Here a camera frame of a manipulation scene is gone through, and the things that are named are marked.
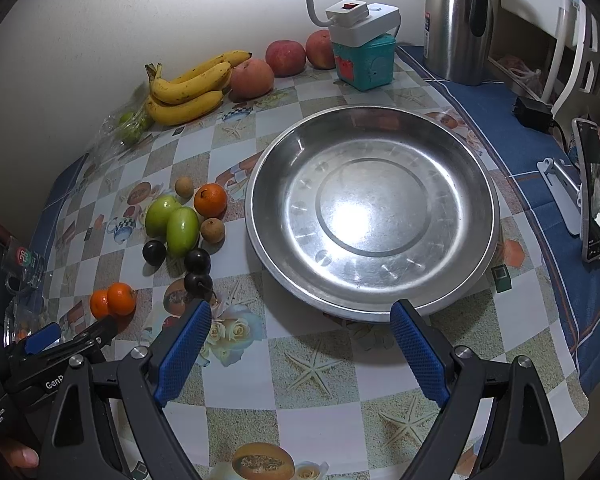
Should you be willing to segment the person's hand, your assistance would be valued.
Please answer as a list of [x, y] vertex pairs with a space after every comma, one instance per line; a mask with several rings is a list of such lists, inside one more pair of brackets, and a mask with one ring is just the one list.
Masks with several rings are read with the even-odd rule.
[[38, 466], [38, 453], [23, 444], [4, 443], [0, 445], [0, 451], [12, 468], [33, 469]]

